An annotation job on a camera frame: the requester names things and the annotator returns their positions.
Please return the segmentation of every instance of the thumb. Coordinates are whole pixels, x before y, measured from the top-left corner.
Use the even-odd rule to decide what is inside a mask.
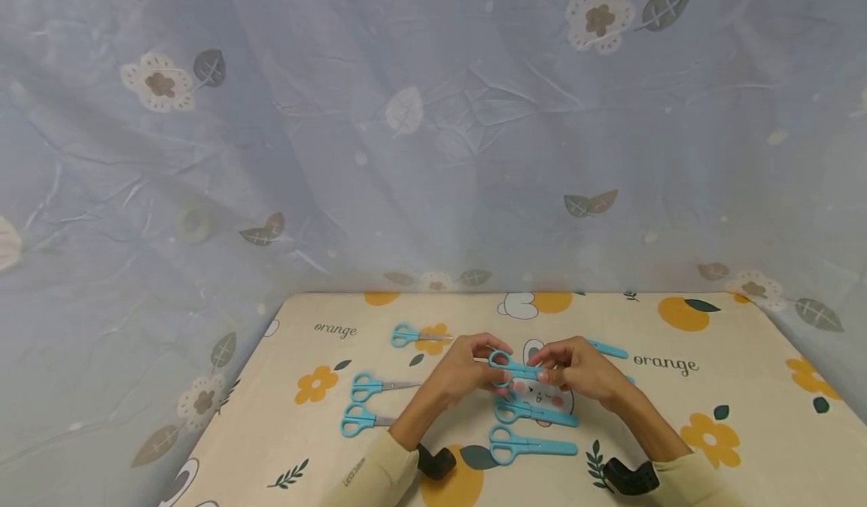
[[[501,385],[502,383],[508,383],[512,380],[512,374],[506,370],[492,368],[492,366],[489,366],[487,363],[476,363],[476,366],[479,366],[482,370],[482,380],[485,383],[496,383],[497,385]]]
[[[572,368],[557,368],[552,370],[542,370],[538,375],[538,380],[548,385],[557,387],[566,385],[570,386],[577,379],[578,371]]]

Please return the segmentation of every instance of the beige sleeve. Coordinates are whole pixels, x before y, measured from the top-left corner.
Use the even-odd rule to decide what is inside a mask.
[[[393,507],[415,480],[417,465],[418,451],[407,452],[383,432],[321,507]]]
[[[705,457],[688,454],[673,462],[654,462],[659,487],[649,497],[661,507],[746,507],[721,481]]]

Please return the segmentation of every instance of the black band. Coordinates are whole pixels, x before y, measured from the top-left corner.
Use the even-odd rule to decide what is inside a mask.
[[[617,458],[611,458],[601,469],[605,480],[619,491],[623,496],[640,496],[647,494],[659,487],[659,478],[653,469],[653,464],[646,461],[638,466],[634,472]]]
[[[429,479],[441,481],[457,466],[455,455],[449,449],[440,449],[436,456],[432,456],[421,443],[416,449],[418,449],[418,470]]]

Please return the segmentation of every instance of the scissors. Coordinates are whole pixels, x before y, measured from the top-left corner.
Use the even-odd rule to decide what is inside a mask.
[[[570,414],[540,408],[537,405],[526,403],[518,398],[513,390],[506,397],[498,396],[493,403],[493,414],[504,425],[511,425],[519,418],[533,418],[542,422],[550,422],[555,425],[576,428],[578,417]]]
[[[417,381],[377,381],[374,376],[361,372],[352,378],[352,388],[349,389],[349,398],[352,401],[363,402],[370,399],[376,393],[384,390],[396,390],[398,388],[410,388],[420,386]]]
[[[506,360],[506,364],[497,363],[494,360],[495,357],[499,357],[502,355],[503,360]],[[491,356],[488,358],[488,364],[491,368],[499,368],[502,370],[507,370],[510,374],[512,374],[513,379],[529,379],[532,381],[536,381],[538,375],[540,374],[540,369],[534,368],[534,366],[525,366],[524,364],[515,363],[512,360],[512,357],[509,357],[509,354],[504,351],[495,351],[491,353]],[[495,387],[508,387],[509,381],[504,383],[493,383]]]
[[[498,439],[505,432],[507,437]],[[494,425],[488,434],[491,440],[491,457],[501,466],[508,466],[519,454],[557,454],[561,456],[575,456],[578,454],[578,445],[568,441],[551,441],[540,438],[523,438],[514,433],[511,428],[503,425]]]
[[[396,348],[404,348],[410,342],[418,340],[451,340],[451,336],[441,336],[436,334],[421,334],[416,329],[413,329],[407,323],[400,323],[391,331],[391,345]]]
[[[599,342],[591,342],[591,344],[593,345],[593,347],[597,348],[597,350],[602,354],[609,354],[611,357],[617,357],[622,359],[628,358],[628,354],[623,349],[615,348]],[[506,364],[496,363],[494,361],[494,358],[497,357],[497,355],[503,355],[503,359],[506,360]],[[537,368],[537,366],[526,366],[524,364],[515,363],[515,361],[512,360],[512,357],[509,357],[509,354],[504,353],[503,351],[495,351],[491,353],[491,356],[488,358],[488,364],[491,366],[491,368],[507,370],[510,374],[512,374],[513,379],[518,378],[537,381],[538,375],[541,371],[541,369]],[[635,380],[632,379],[632,377],[629,377],[627,375],[626,379],[628,379],[629,382],[634,385]],[[503,388],[508,387],[509,383],[493,383],[493,386]]]
[[[588,340],[588,342],[595,348],[595,350],[599,351],[602,354],[609,355],[609,357],[614,357],[616,359],[629,358],[629,353],[627,353],[621,348],[616,348],[612,345],[608,345],[607,343],[600,343],[594,340]]]
[[[389,427],[394,424],[391,417],[380,417],[367,411],[364,404],[352,403],[343,410],[340,432],[344,438],[354,438],[361,430],[373,427]]]

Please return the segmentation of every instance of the light blue curtain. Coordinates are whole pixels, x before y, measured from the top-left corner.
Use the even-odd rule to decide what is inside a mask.
[[[157,505],[304,290],[729,290],[865,417],[862,6],[0,0],[2,503]]]

